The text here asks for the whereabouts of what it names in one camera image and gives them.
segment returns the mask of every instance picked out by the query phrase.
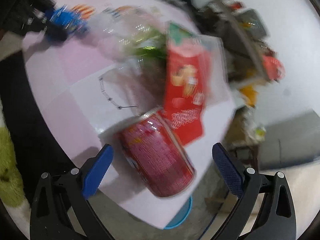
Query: snack bag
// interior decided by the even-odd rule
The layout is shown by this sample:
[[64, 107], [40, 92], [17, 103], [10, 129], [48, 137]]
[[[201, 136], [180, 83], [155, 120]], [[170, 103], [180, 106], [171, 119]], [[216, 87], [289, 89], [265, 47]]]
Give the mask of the snack bag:
[[164, 115], [182, 145], [203, 135], [201, 113], [210, 76], [210, 54], [200, 39], [171, 23]]

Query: white wall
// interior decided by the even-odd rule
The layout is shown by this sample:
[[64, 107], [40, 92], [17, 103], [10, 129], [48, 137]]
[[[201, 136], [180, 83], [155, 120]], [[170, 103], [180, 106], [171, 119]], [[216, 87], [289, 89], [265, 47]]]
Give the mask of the white wall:
[[[198, 5], [204, 0], [196, 0]], [[255, 119], [264, 125], [314, 109], [320, 114], [320, 18], [309, 0], [239, 0], [258, 11], [286, 77], [259, 87]]]

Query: teal container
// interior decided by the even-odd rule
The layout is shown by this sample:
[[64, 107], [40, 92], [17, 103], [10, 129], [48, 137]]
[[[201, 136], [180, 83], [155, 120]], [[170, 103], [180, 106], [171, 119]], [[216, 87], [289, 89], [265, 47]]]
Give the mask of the teal container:
[[179, 212], [175, 215], [175, 217], [167, 224], [164, 229], [172, 229], [181, 225], [186, 218], [188, 217], [192, 208], [192, 196], [188, 199], [188, 201], [182, 206]]

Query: soda can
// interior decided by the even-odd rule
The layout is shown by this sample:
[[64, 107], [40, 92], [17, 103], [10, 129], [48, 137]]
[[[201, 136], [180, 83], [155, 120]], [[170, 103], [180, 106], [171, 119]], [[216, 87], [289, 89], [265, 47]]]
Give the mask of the soda can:
[[119, 138], [128, 162], [155, 196], [174, 196], [191, 184], [195, 169], [160, 108], [140, 116]]

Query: white table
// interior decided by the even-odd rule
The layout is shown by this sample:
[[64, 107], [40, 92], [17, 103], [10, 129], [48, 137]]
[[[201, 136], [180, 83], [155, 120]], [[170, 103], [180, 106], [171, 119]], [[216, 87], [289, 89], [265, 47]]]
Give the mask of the white table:
[[[56, 0], [58, 6], [142, 6], [156, 11], [163, 22], [172, 20], [197, 32], [189, 17], [159, 0]], [[190, 187], [172, 198], [155, 197], [128, 165], [111, 138], [117, 124], [132, 116], [130, 109], [116, 110], [101, 94], [99, 77], [115, 67], [91, 45], [76, 38], [61, 47], [49, 46], [41, 34], [29, 33], [23, 41], [26, 71], [37, 105], [51, 133], [70, 159], [80, 167], [105, 143], [115, 149], [114, 160], [99, 189], [119, 206], [157, 228], [164, 228], [192, 194], [212, 161], [212, 145], [222, 140], [233, 117], [234, 103], [224, 83], [223, 70], [214, 69], [219, 102], [206, 108], [202, 117], [205, 135], [185, 150], [197, 176]]]

